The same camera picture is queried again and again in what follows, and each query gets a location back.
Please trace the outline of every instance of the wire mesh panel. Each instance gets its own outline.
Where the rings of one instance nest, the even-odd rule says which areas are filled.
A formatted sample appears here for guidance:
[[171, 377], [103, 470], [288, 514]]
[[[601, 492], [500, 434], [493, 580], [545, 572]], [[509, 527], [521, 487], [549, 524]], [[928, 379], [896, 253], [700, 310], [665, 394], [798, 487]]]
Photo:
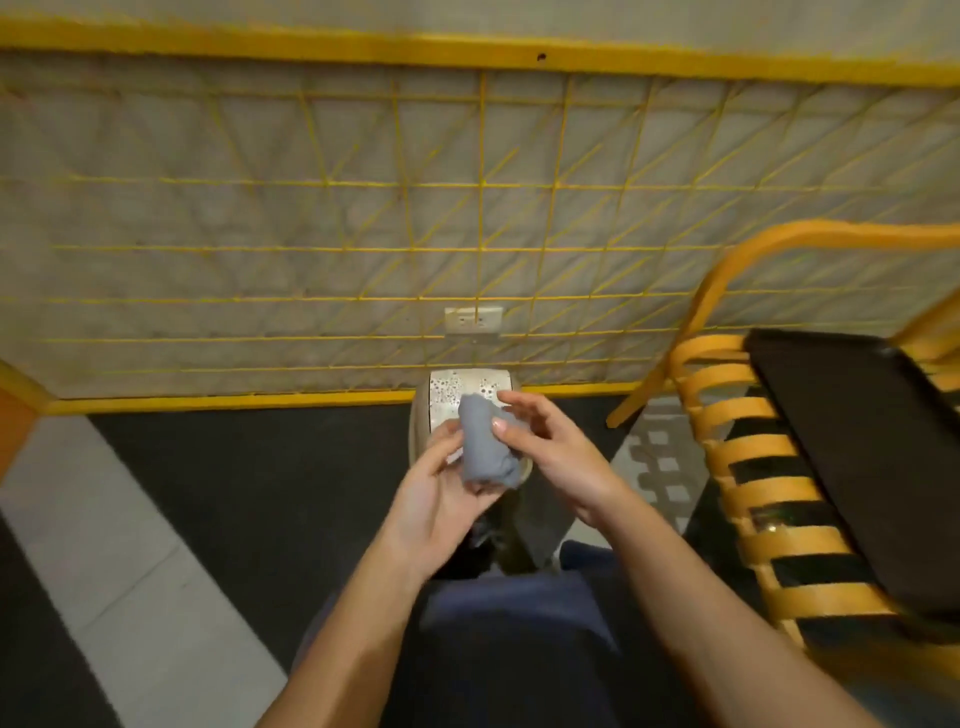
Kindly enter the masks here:
[[[22, 54], [0, 91], [0, 358], [64, 398], [636, 380], [730, 245], [960, 212], [954, 91]], [[717, 325], [876, 330], [960, 267], [817, 255]], [[499, 340], [444, 338], [481, 304]]]

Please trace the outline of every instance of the yellow baseboard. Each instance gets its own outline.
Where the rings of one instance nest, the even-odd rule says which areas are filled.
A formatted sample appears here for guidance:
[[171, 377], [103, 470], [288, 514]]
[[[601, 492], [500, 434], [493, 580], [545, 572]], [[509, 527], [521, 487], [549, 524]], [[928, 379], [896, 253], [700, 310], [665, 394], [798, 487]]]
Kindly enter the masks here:
[[[636, 382], [595, 384], [546, 384], [524, 387], [548, 397], [591, 397], [625, 395]], [[96, 415], [111, 412], [187, 412], [210, 409], [273, 409], [284, 407], [351, 407], [364, 404], [405, 404], [414, 398], [413, 389], [320, 392], [291, 395], [225, 395], [212, 397], [129, 397], [113, 400], [54, 400], [43, 408], [44, 415]]]

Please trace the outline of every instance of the hand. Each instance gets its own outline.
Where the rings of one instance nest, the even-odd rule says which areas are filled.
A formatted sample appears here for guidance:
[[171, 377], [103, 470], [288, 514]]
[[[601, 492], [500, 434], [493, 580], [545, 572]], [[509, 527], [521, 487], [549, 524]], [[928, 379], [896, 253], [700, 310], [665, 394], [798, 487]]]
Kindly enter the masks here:
[[504, 391], [497, 396], [530, 429], [494, 418], [493, 434], [537, 463], [581, 521], [598, 526], [615, 507], [612, 501], [629, 492], [627, 484], [583, 430], [544, 395]]
[[390, 513], [377, 536], [425, 582], [446, 563], [473, 522], [503, 495], [503, 489], [479, 492], [464, 486], [459, 464], [446, 459], [464, 443], [459, 420], [437, 427], [426, 451], [396, 489]]

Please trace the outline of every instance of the electrical outlet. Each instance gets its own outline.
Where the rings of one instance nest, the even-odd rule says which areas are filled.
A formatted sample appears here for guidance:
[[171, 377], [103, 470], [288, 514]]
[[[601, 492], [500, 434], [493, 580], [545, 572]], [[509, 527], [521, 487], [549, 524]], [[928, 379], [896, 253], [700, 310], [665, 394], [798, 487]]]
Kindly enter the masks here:
[[447, 333], [496, 334], [500, 332], [502, 324], [503, 306], [501, 305], [444, 309], [444, 327]]

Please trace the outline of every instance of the finger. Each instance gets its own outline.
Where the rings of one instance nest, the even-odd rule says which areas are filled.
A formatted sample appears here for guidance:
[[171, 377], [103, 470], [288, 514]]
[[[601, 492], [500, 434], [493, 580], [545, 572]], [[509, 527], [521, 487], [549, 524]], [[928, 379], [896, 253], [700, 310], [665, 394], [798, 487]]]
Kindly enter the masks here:
[[426, 446], [429, 448], [438, 440], [443, 439], [444, 437], [449, 437], [454, 432], [460, 429], [460, 420], [452, 418], [450, 420], [444, 420], [437, 428], [430, 433], [430, 437], [426, 441]]
[[423, 455], [410, 470], [418, 471], [424, 475], [433, 475], [446, 465], [446, 458], [456, 452], [458, 448], [461, 448], [463, 444], [463, 430], [457, 430], [452, 435], [442, 437], [423, 452]]
[[506, 420], [494, 417], [491, 425], [493, 435], [501, 443], [517, 449], [534, 460], [540, 460], [547, 454], [549, 440], [544, 440], [526, 427], [511, 425]]
[[518, 420], [525, 422], [540, 437], [550, 439], [550, 430], [546, 426], [546, 420], [532, 409], [524, 407], [522, 404], [508, 404], [504, 409], [510, 412]]
[[477, 495], [477, 517], [500, 500], [500, 497], [506, 492], [507, 489], [503, 487], [490, 488]]
[[497, 392], [496, 395], [500, 398], [500, 401], [507, 402], [507, 404], [519, 405], [543, 417], [551, 430], [557, 427], [566, 428], [571, 425], [576, 426], [573, 421], [564, 414], [560, 407], [544, 395], [516, 392], [514, 390], [502, 390]]

